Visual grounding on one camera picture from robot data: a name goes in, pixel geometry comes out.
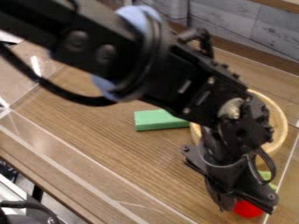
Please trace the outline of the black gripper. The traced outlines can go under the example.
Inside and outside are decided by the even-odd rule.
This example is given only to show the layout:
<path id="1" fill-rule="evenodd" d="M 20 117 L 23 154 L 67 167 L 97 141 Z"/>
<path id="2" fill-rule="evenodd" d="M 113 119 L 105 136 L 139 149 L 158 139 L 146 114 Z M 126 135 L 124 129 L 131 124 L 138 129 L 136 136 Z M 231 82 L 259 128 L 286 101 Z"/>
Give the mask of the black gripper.
<path id="1" fill-rule="evenodd" d="M 267 130 L 263 122 L 268 122 L 268 110 L 264 103 L 252 97 L 238 110 L 236 119 L 219 118 L 212 127 L 200 126 L 200 142 L 182 150 L 186 164 L 203 175 L 211 199 L 220 211 L 232 211 L 239 200 L 247 200 L 266 213 L 271 214 L 279 201 L 275 190 L 270 187 L 271 179 L 276 177 L 276 165 L 270 155 L 262 149 L 267 141 Z M 235 154 L 224 145 L 230 142 L 226 132 L 232 132 L 240 139 L 248 139 L 248 131 L 262 132 L 264 136 L 254 135 L 248 141 L 251 151 L 243 155 Z M 262 178 L 256 159 L 263 158 L 271 172 L 271 179 Z"/>

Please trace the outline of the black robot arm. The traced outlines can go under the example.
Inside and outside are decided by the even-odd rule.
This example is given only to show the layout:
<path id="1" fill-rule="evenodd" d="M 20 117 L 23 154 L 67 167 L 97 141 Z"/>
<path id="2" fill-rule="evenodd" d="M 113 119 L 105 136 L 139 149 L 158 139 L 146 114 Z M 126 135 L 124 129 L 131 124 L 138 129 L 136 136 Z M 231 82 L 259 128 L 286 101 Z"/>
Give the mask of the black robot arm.
<path id="1" fill-rule="evenodd" d="M 96 0 L 0 0 L 0 30 L 92 75 L 101 94 L 76 94 L 40 77 L 0 44 L 0 56 L 59 97 L 91 107 L 139 100 L 199 124 L 203 142 L 182 153 L 219 208 L 230 211 L 246 200 L 274 212 L 278 194 L 256 165 L 259 158 L 274 162 L 263 149 L 274 140 L 270 110 L 215 60 L 206 30 L 176 34 L 151 7 L 111 10 Z"/>

